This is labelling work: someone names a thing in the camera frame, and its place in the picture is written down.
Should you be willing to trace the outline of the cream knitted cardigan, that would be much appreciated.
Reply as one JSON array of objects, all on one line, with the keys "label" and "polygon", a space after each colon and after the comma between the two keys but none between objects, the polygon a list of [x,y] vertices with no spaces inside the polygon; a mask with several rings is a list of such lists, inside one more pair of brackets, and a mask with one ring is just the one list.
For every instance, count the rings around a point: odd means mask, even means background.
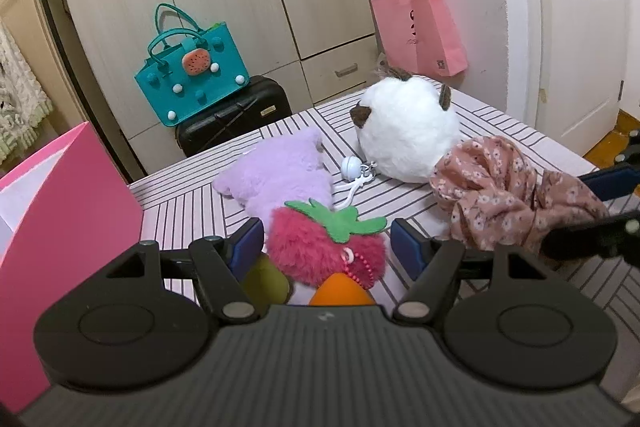
[{"label": "cream knitted cardigan", "polygon": [[37,142],[40,124],[54,107],[5,23],[0,61],[1,162],[6,162]]}]

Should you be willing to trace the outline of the pink cardboard box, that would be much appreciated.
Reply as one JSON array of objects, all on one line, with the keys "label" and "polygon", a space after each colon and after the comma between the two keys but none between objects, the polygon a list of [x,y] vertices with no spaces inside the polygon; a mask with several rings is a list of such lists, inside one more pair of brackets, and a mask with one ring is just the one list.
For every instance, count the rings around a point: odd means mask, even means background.
[{"label": "pink cardboard box", "polygon": [[1,180],[1,402],[49,386],[32,340],[40,314],[136,243],[143,211],[88,122]]}]

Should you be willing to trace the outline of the pink tote bag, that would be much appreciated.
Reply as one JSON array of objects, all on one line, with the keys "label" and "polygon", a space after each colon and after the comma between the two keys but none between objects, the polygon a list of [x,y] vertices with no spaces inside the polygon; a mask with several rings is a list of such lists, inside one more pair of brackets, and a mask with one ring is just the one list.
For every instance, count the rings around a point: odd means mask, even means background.
[{"label": "pink tote bag", "polygon": [[386,60],[413,74],[454,77],[468,68],[445,0],[371,0]]}]

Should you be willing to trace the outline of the purple plush toy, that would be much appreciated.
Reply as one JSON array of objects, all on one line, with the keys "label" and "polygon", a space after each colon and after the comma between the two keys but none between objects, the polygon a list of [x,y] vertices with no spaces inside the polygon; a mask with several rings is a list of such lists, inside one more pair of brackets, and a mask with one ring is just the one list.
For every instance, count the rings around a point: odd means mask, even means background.
[{"label": "purple plush toy", "polygon": [[323,165],[322,136],[315,127],[259,142],[218,174],[213,186],[241,205],[247,216],[262,220],[265,229],[273,211],[290,200],[333,205],[332,176]]}]

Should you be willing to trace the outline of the white door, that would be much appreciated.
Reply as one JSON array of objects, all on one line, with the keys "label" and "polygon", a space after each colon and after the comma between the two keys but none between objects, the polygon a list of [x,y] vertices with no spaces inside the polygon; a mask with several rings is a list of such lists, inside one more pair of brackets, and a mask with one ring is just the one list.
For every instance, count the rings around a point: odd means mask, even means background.
[{"label": "white door", "polygon": [[506,111],[573,152],[616,123],[629,0],[506,0]]}]

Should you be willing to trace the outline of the white bell keychain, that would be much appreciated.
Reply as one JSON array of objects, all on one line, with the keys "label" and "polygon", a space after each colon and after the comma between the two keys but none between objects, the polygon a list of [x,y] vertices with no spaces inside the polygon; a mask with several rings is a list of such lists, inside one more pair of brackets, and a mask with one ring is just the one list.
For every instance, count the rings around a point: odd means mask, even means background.
[{"label": "white bell keychain", "polygon": [[373,161],[362,161],[357,156],[347,156],[341,162],[342,183],[334,186],[333,195],[345,193],[339,202],[334,202],[335,210],[343,210],[354,200],[355,194],[363,185],[373,181],[376,177],[376,165]]}]

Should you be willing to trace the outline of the red strawberry plush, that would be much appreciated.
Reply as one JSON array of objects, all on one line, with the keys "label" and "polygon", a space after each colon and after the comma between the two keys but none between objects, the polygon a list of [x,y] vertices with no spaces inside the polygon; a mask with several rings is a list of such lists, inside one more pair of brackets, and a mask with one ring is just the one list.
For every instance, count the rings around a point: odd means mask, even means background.
[{"label": "red strawberry plush", "polygon": [[271,213],[266,249],[290,279],[314,288],[342,273],[364,289],[386,265],[384,217],[360,219],[354,206],[334,210],[314,199],[290,200]]}]

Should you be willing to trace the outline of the white round plush toy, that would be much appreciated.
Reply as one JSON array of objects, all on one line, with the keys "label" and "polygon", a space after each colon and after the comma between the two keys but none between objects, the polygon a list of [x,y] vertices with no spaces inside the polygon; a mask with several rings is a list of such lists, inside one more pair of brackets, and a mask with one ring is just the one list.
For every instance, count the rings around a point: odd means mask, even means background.
[{"label": "white round plush toy", "polygon": [[349,111],[360,150],[384,176],[425,183],[461,140],[452,91],[387,64],[378,65],[375,76]]}]

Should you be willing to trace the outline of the teal felt handbag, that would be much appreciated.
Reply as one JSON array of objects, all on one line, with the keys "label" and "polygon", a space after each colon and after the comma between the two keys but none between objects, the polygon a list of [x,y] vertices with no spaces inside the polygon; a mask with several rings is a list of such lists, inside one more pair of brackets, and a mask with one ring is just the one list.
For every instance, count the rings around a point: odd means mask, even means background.
[{"label": "teal felt handbag", "polygon": [[164,126],[175,127],[250,83],[226,23],[204,29],[163,2],[156,6],[154,26],[156,36],[134,80]]}]

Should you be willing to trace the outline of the striped tablecloth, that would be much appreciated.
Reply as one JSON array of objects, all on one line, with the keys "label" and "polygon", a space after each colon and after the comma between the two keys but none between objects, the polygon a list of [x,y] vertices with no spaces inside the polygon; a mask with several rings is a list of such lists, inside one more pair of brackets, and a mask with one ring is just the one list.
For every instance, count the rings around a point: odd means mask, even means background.
[{"label": "striped tablecloth", "polygon": [[[322,159],[332,181],[340,184],[340,162],[359,152],[348,112],[358,93],[303,110],[298,114],[239,136],[134,182],[130,190],[143,209],[142,239],[154,239],[165,249],[183,248],[206,235],[228,236],[246,220],[244,209],[213,188],[213,179],[248,153],[262,139],[290,134],[303,127],[320,130]],[[503,135],[513,141],[537,171],[559,170],[580,176],[593,171],[589,161],[543,133],[460,91],[452,95],[465,138]],[[429,186],[377,176],[360,188],[354,204],[363,218],[404,218],[428,236],[443,236],[448,220],[436,205]],[[602,381],[620,399],[639,377],[639,271],[622,258],[594,257],[553,267],[602,308],[616,325],[618,345]]]}]

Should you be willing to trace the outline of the black suitcase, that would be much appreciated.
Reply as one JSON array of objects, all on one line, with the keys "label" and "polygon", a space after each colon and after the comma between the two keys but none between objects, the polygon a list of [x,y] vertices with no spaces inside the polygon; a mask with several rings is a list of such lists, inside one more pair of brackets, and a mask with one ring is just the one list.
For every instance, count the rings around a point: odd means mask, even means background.
[{"label": "black suitcase", "polygon": [[254,76],[247,87],[178,124],[175,138],[182,153],[191,157],[291,115],[280,84]]}]

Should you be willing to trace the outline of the orange plush ball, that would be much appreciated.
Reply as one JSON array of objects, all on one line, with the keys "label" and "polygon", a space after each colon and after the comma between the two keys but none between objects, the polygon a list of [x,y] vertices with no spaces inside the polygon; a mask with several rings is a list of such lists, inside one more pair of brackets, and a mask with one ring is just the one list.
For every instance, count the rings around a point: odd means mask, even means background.
[{"label": "orange plush ball", "polygon": [[314,307],[374,306],[375,301],[357,282],[345,273],[328,277],[309,300]]}]

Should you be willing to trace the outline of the pink floral scrunchie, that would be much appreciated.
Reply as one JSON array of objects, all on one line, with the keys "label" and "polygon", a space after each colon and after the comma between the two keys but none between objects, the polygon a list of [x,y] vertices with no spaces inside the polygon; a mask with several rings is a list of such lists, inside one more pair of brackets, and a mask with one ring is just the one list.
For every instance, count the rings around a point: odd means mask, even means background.
[{"label": "pink floral scrunchie", "polygon": [[537,172],[502,136],[458,144],[438,162],[430,184],[450,218],[450,236],[481,251],[514,245],[537,254],[551,230],[608,217],[584,182],[565,172]]}]

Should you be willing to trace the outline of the green plush ball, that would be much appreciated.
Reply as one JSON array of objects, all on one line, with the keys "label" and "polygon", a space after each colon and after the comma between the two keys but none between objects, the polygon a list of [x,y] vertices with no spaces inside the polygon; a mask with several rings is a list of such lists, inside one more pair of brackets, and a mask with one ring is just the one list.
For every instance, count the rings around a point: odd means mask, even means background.
[{"label": "green plush ball", "polygon": [[290,280],[266,254],[258,256],[241,287],[259,312],[265,312],[272,305],[285,305],[291,295]]}]

